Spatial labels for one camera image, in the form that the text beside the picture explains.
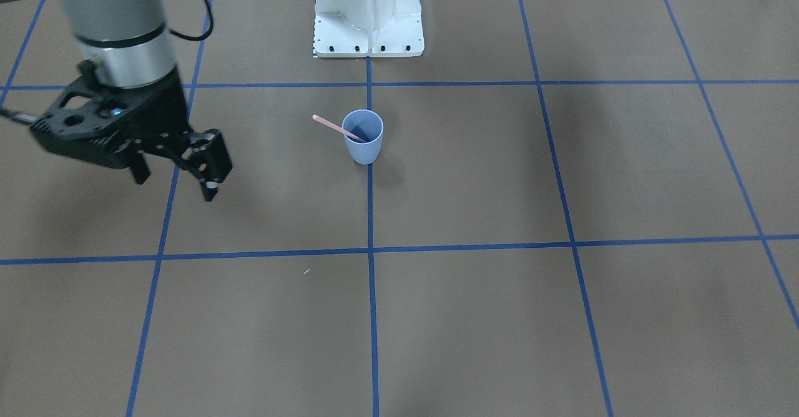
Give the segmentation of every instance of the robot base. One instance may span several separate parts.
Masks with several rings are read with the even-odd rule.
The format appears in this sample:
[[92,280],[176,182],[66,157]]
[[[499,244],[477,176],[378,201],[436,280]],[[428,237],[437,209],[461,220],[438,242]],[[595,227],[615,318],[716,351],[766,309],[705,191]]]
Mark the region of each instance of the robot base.
[[424,52],[419,0],[316,0],[314,56],[420,56]]

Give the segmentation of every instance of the blue tape line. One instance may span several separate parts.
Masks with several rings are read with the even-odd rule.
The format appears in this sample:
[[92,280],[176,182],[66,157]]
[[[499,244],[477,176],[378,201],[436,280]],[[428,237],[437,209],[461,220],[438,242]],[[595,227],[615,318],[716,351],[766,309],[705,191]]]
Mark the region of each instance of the blue tape line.
[[[371,110],[371,57],[366,57],[366,109]],[[366,227],[369,249],[369,326],[371,328],[371,414],[380,417],[380,370],[377,347],[377,296],[375,291],[374,165],[366,167]]]
[[524,7],[524,0],[519,0],[519,11],[522,15],[522,23],[524,24],[524,33],[527,37],[527,48],[530,51],[530,62],[533,67],[533,74],[536,78],[536,89],[537,93],[539,93],[539,102],[541,103],[541,114],[544,120],[544,126],[547,129],[547,141],[550,146],[550,153],[552,156],[552,165],[554,167],[554,172],[556,173],[556,180],[557,180],[557,190],[560,193],[560,200],[563,207],[563,217],[566,220],[566,227],[569,233],[569,242],[571,245],[571,254],[574,258],[574,267],[576,268],[577,272],[577,281],[579,281],[580,285],[580,293],[582,295],[582,305],[585,308],[586,313],[586,320],[588,324],[588,330],[591,334],[591,345],[594,348],[594,359],[596,360],[597,364],[597,374],[599,374],[599,383],[602,387],[602,396],[605,399],[605,410],[607,411],[608,417],[614,417],[613,414],[613,405],[610,400],[610,391],[607,386],[607,380],[605,379],[605,368],[602,362],[602,352],[599,349],[599,338],[596,334],[596,328],[594,328],[594,317],[593,313],[591,312],[591,303],[588,300],[588,291],[586,287],[585,278],[582,276],[582,265],[580,263],[579,253],[577,252],[577,245],[576,240],[574,240],[574,229],[571,224],[571,215],[569,212],[569,204],[566,198],[566,190],[563,187],[563,178],[560,172],[560,165],[557,163],[557,152],[556,146],[554,146],[554,138],[552,137],[552,127],[549,121],[549,113],[547,112],[547,102],[544,99],[543,87],[541,84],[541,76],[539,75],[539,65],[537,65],[536,61],[536,51],[533,48],[533,39],[530,32],[530,25],[527,21],[527,11]]
[[385,81],[374,82],[375,87],[430,87],[430,86],[532,86],[534,81]]
[[375,247],[375,253],[405,252],[467,252],[474,250],[520,250],[525,248],[571,247],[569,242],[542,243],[480,243],[469,245],[417,245],[407,247]]
[[[703,84],[799,84],[799,79],[714,79]],[[428,81],[428,82],[372,82],[372,87],[431,87],[431,86],[580,86],[591,84],[697,84],[695,79],[619,79],[619,81]],[[271,87],[368,87],[367,82],[208,82],[197,84],[197,89],[271,88]],[[9,86],[9,91],[59,91],[64,85]]]
[[672,79],[671,81],[648,81],[648,79],[641,79],[641,81],[540,81],[542,86],[570,86],[570,85],[590,85],[590,84],[696,84],[696,81],[688,81],[687,79]]
[[377,297],[375,292],[375,255],[369,252],[369,315],[371,327],[371,414],[380,417],[380,381],[377,352]]
[[9,86],[9,91],[60,91],[66,86],[57,84],[34,84],[31,86]]
[[39,16],[42,15],[42,8],[45,6],[45,1],[46,0],[39,0],[34,17],[31,19],[31,25],[28,26],[28,31],[25,33],[25,38],[22,39],[22,44],[19,46],[19,52],[17,52],[17,58],[14,60],[14,65],[11,67],[11,72],[8,74],[8,79],[6,79],[6,87],[3,89],[2,95],[0,95],[0,105],[6,103],[6,96],[8,96],[8,92],[11,90],[11,84],[14,82],[14,76],[17,75],[19,64],[22,62],[22,57],[25,56],[25,50],[28,49],[28,42],[31,41],[31,36],[34,34],[36,22],[39,21]]
[[767,240],[799,240],[799,235],[766,235]]
[[371,57],[366,57],[366,109],[371,110]]
[[759,241],[760,236],[715,236],[699,238],[652,238],[651,240],[594,240],[577,241],[577,247],[611,247],[624,245],[673,245],[681,243],[720,243]]
[[[767,240],[799,240],[799,235],[767,235]],[[743,236],[708,236],[697,238],[640,238],[639,240],[586,240],[575,241],[577,247],[622,247],[633,245],[679,245],[685,243],[736,243],[759,241],[758,235]],[[373,253],[407,253],[407,252],[468,252],[478,250],[524,250],[539,248],[566,248],[573,244],[569,241],[541,243],[483,243],[464,245],[419,245],[393,247],[352,247],[323,248],[309,250],[274,250],[262,252],[214,252],[214,253],[175,253],[162,255],[162,260],[231,260],[232,258],[274,258],[287,256],[324,256],[324,255],[362,255]],[[154,261],[157,255],[118,255],[118,256],[86,256],[74,258],[10,258],[0,260],[0,266],[18,266],[29,264],[61,264],[61,263],[114,263],[134,261]]]
[[703,84],[799,84],[799,79],[701,79]]
[[321,250],[275,250],[271,252],[189,253],[164,255],[164,260],[232,260],[233,258],[279,258],[285,256],[356,255],[368,253],[363,248],[329,248]]
[[[213,0],[208,0],[209,4],[213,4]],[[205,24],[203,24],[203,31],[208,28],[208,19],[209,16],[206,13],[205,16]],[[194,104],[194,90],[196,89],[197,85],[197,76],[200,74],[200,63],[202,62],[202,53],[203,47],[205,47],[205,41],[200,41],[200,47],[197,48],[197,59],[194,64],[194,76],[192,76],[192,85],[191,90],[189,91],[189,98],[187,99],[187,105],[189,108],[189,116],[191,116],[192,104]],[[178,169],[175,166],[174,171],[172,172],[172,183],[169,186],[169,197],[166,201],[166,209],[164,211],[164,222],[162,226],[162,231],[160,232],[160,240],[158,242],[158,254],[155,262],[155,267],[152,269],[152,281],[150,284],[150,291],[149,296],[147,298],[147,309],[145,311],[145,321],[142,325],[142,338],[139,340],[139,350],[136,355],[136,366],[134,368],[134,377],[132,378],[130,384],[130,395],[128,397],[128,408],[125,412],[125,417],[132,417],[134,414],[134,406],[136,405],[136,395],[138,392],[139,386],[139,379],[142,375],[142,364],[144,362],[145,356],[145,349],[147,348],[147,337],[149,334],[149,323],[152,318],[152,307],[155,304],[155,297],[156,291],[158,287],[158,277],[160,277],[160,266],[162,266],[162,261],[164,258],[164,249],[166,247],[166,237],[169,232],[169,220],[172,218],[172,204],[175,200],[175,190],[177,190],[177,179],[178,179]]]
[[134,261],[154,261],[156,255],[121,256],[76,256],[74,258],[18,258],[0,260],[0,266],[24,266],[29,264],[77,264],[77,263],[127,263]]
[[674,25],[674,30],[677,31],[677,36],[680,39],[683,51],[685,51],[685,56],[688,59],[688,64],[690,64],[691,70],[694,72],[694,77],[699,83],[699,90],[702,92],[702,98],[705,101],[705,106],[707,106],[707,110],[710,113],[710,118],[713,119],[713,126],[716,128],[716,133],[718,135],[719,141],[722,142],[724,153],[725,155],[727,155],[727,161],[730,162],[730,167],[733,169],[733,175],[735,175],[735,181],[738,183],[738,188],[741,189],[744,201],[745,203],[747,203],[748,211],[750,212],[750,215],[752,216],[752,221],[754,222],[754,226],[757,229],[757,235],[760,237],[763,243],[763,249],[765,250],[765,254],[767,254],[768,262],[771,264],[771,269],[774,271],[774,277],[777,278],[777,283],[779,284],[780,289],[782,290],[782,297],[785,298],[785,303],[787,303],[788,309],[790,310],[791,313],[791,317],[793,317],[793,323],[796,325],[797,330],[799,330],[799,314],[797,314],[796,306],[793,305],[793,300],[791,299],[790,292],[788,292],[788,288],[785,286],[785,281],[782,278],[782,273],[780,273],[780,269],[777,266],[777,262],[774,260],[773,255],[771,255],[771,248],[768,246],[768,240],[767,238],[765,238],[760,221],[757,220],[757,214],[754,212],[754,206],[752,205],[750,196],[747,193],[747,188],[744,185],[741,173],[738,171],[738,168],[735,164],[735,159],[733,159],[733,154],[730,151],[730,147],[727,145],[727,138],[725,138],[724,132],[722,132],[722,126],[718,123],[718,119],[716,118],[716,112],[715,110],[713,110],[713,105],[710,103],[710,98],[708,97],[707,91],[705,90],[705,86],[702,82],[701,77],[699,76],[699,70],[697,70],[696,64],[694,64],[694,59],[691,56],[690,51],[688,50],[688,44],[687,42],[685,42],[685,37],[683,37],[682,35],[682,30],[680,30],[680,26],[677,24],[677,18],[676,16],[674,16],[674,10],[672,10],[669,0],[663,0],[663,2],[665,4],[665,9],[669,13],[669,17],[671,18],[671,23]]
[[205,82],[197,84],[197,89],[223,87],[364,87],[365,82]]

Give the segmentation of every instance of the cable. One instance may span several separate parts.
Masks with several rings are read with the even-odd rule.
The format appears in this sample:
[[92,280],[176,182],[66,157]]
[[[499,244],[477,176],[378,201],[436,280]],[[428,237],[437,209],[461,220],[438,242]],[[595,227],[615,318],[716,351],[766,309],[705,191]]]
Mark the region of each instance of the cable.
[[23,112],[15,112],[14,110],[9,110],[5,107],[0,107],[0,117],[5,117],[11,121],[16,122],[17,124],[22,125],[33,125],[38,119],[39,116],[37,115],[29,115]]
[[211,2],[208,0],[202,1],[205,2],[205,10],[208,11],[208,30],[206,30],[205,33],[199,36],[189,36],[180,33],[180,31],[172,30],[172,28],[169,28],[169,33],[172,33],[172,35],[175,35],[180,39],[185,39],[186,41],[199,42],[208,39],[208,37],[211,36],[211,33],[213,33],[213,13],[211,12]]

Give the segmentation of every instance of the pink straw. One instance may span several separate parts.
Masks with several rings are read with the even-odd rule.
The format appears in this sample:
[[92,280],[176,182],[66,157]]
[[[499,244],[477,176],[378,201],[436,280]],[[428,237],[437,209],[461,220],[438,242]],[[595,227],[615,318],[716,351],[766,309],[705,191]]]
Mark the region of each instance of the pink straw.
[[328,119],[325,119],[325,118],[323,118],[322,116],[320,116],[318,114],[313,115],[313,119],[315,121],[317,121],[318,123],[320,123],[320,124],[323,124],[323,125],[325,125],[327,127],[331,127],[331,129],[336,130],[339,133],[342,133],[342,135],[347,135],[347,136],[351,137],[352,139],[358,141],[359,143],[365,143],[366,142],[363,139],[359,138],[358,136],[353,135],[352,133],[348,132],[345,129],[342,129],[342,127],[339,127],[338,125],[330,122]]

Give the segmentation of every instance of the blue cup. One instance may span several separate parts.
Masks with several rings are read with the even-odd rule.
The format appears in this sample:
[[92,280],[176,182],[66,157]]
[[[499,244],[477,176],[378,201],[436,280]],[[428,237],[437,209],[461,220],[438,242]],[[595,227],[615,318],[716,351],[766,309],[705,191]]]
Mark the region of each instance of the blue cup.
[[341,123],[342,129],[362,138],[365,143],[345,136],[347,150],[357,164],[372,164],[383,145],[383,119],[373,110],[354,110]]

